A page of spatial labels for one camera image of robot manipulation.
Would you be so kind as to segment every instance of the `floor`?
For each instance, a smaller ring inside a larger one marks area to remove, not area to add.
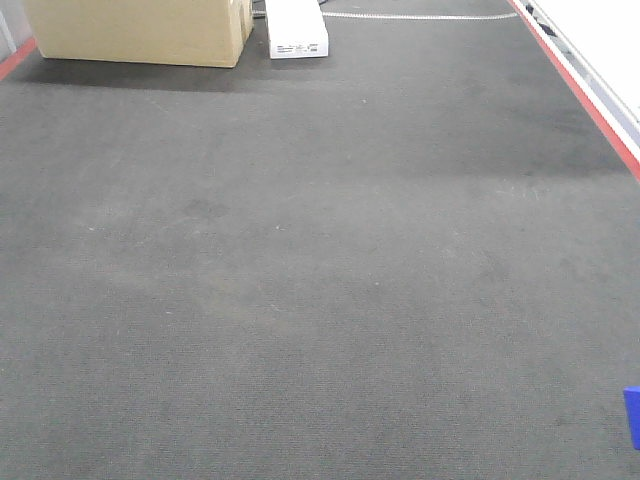
[[[0,84],[3,480],[640,475],[637,181],[518,18],[327,27]]]

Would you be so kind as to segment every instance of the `white cable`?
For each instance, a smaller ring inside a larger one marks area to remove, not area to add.
[[[266,12],[254,10],[256,15],[265,15]],[[505,20],[515,18],[517,13],[502,13],[499,15],[392,15],[386,13],[346,13],[346,12],[322,12],[325,17],[355,18],[357,20],[450,20],[450,21],[474,21],[474,20]]]
[[[4,36],[7,41],[7,46],[11,53],[16,53],[18,48],[16,46],[16,42],[13,41],[13,35],[11,35],[11,30],[9,30],[9,25],[7,25],[7,21],[4,19],[4,15],[0,12],[0,33]]]

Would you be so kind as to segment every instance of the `red tape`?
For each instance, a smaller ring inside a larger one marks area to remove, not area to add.
[[[0,63],[0,82],[4,80],[7,75],[13,72],[18,65],[20,65],[25,58],[27,58],[31,52],[36,49],[36,40],[31,37],[24,42],[22,46],[4,62]]]

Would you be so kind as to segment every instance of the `white box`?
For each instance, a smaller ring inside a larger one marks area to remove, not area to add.
[[[265,0],[271,58],[326,57],[329,34],[318,0]]]

